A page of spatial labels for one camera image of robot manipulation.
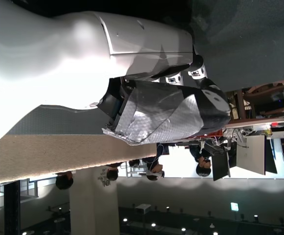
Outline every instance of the beige carpet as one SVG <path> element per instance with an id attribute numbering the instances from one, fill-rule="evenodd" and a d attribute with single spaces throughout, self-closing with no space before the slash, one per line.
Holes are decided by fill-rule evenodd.
<path id="1" fill-rule="evenodd" d="M 156 144 L 129 146 L 106 135 L 6 135 L 0 183 L 156 155 Z"/>

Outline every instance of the floor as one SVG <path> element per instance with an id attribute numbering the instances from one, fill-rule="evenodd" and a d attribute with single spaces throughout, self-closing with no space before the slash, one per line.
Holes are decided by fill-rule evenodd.
<path id="1" fill-rule="evenodd" d="M 224 91 L 284 79 L 284 1 L 27 1 L 36 2 L 36 8 L 48 16 L 93 10 L 142 17 L 184 28 L 194 35 L 208 77 Z M 187 78 L 185 85 L 191 84 L 193 81 Z M 10 133 L 100 134 L 100 127 L 106 120 L 100 110 L 75 115 L 66 111 L 45 112 L 39 108 Z"/>

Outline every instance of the dark jacket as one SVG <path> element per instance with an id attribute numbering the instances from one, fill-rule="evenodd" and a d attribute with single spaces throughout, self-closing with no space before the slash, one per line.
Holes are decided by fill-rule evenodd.
<path id="1" fill-rule="evenodd" d="M 152 170 L 155 165 L 158 164 L 158 159 L 164 151 L 162 144 L 157 144 L 157 155 L 154 157 L 142 158 L 142 161 L 147 164 L 147 169 Z"/>
<path id="2" fill-rule="evenodd" d="M 190 152 L 192 156 L 195 158 L 195 161 L 198 163 L 198 160 L 200 157 L 204 157 L 205 160 L 208 160 L 210 158 L 210 153 L 206 151 L 205 149 L 200 152 L 200 146 L 199 145 L 190 145 Z"/>

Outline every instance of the silver fabric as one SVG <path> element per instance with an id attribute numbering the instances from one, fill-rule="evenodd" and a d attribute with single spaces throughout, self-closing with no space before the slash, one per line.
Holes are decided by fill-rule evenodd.
<path id="1" fill-rule="evenodd" d="M 132 91 L 115 131 L 103 132 L 129 145 L 140 145 L 183 139 L 202 127 L 195 95 L 184 99 L 176 86 L 140 83 Z"/>

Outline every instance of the person with dark hair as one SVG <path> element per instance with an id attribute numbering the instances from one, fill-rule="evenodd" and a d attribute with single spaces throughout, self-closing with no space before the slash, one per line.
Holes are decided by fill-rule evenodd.
<path id="1" fill-rule="evenodd" d="M 158 177 L 165 177 L 165 172 L 162 170 L 163 165 L 159 164 L 158 159 L 163 154 L 164 146 L 157 144 L 157 155 L 154 157 L 143 158 L 142 161 L 146 163 L 146 177 L 151 181 L 158 180 Z"/>
<path id="2" fill-rule="evenodd" d="M 60 190 L 69 189 L 73 185 L 73 175 L 71 171 L 57 173 L 56 187 Z"/>
<path id="3" fill-rule="evenodd" d="M 110 181 L 115 181 L 118 179 L 118 166 L 120 166 L 122 163 L 113 163 L 113 164 L 108 164 L 106 166 L 108 166 L 107 169 L 107 175 L 106 177 L 110 180 Z"/>
<path id="4" fill-rule="evenodd" d="M 209 160 L 210 153 L 205 149 L 202 149 L 200 153 L 199 145 L 190 145 L 190 152 L 198 163 L 196 167 L 196 174 L 201 177 L 206 177 L 211 173 L 211 162 Z"/>
<path id="5" fill-rule="evenodd" d="M 130 167 L 136 168 L 136 167 L 138 167 L 139 165 L 140 165 L 140 160 L 139 160 L 139 159 L 129 161 L 129 166 L 130 166 Z"/>

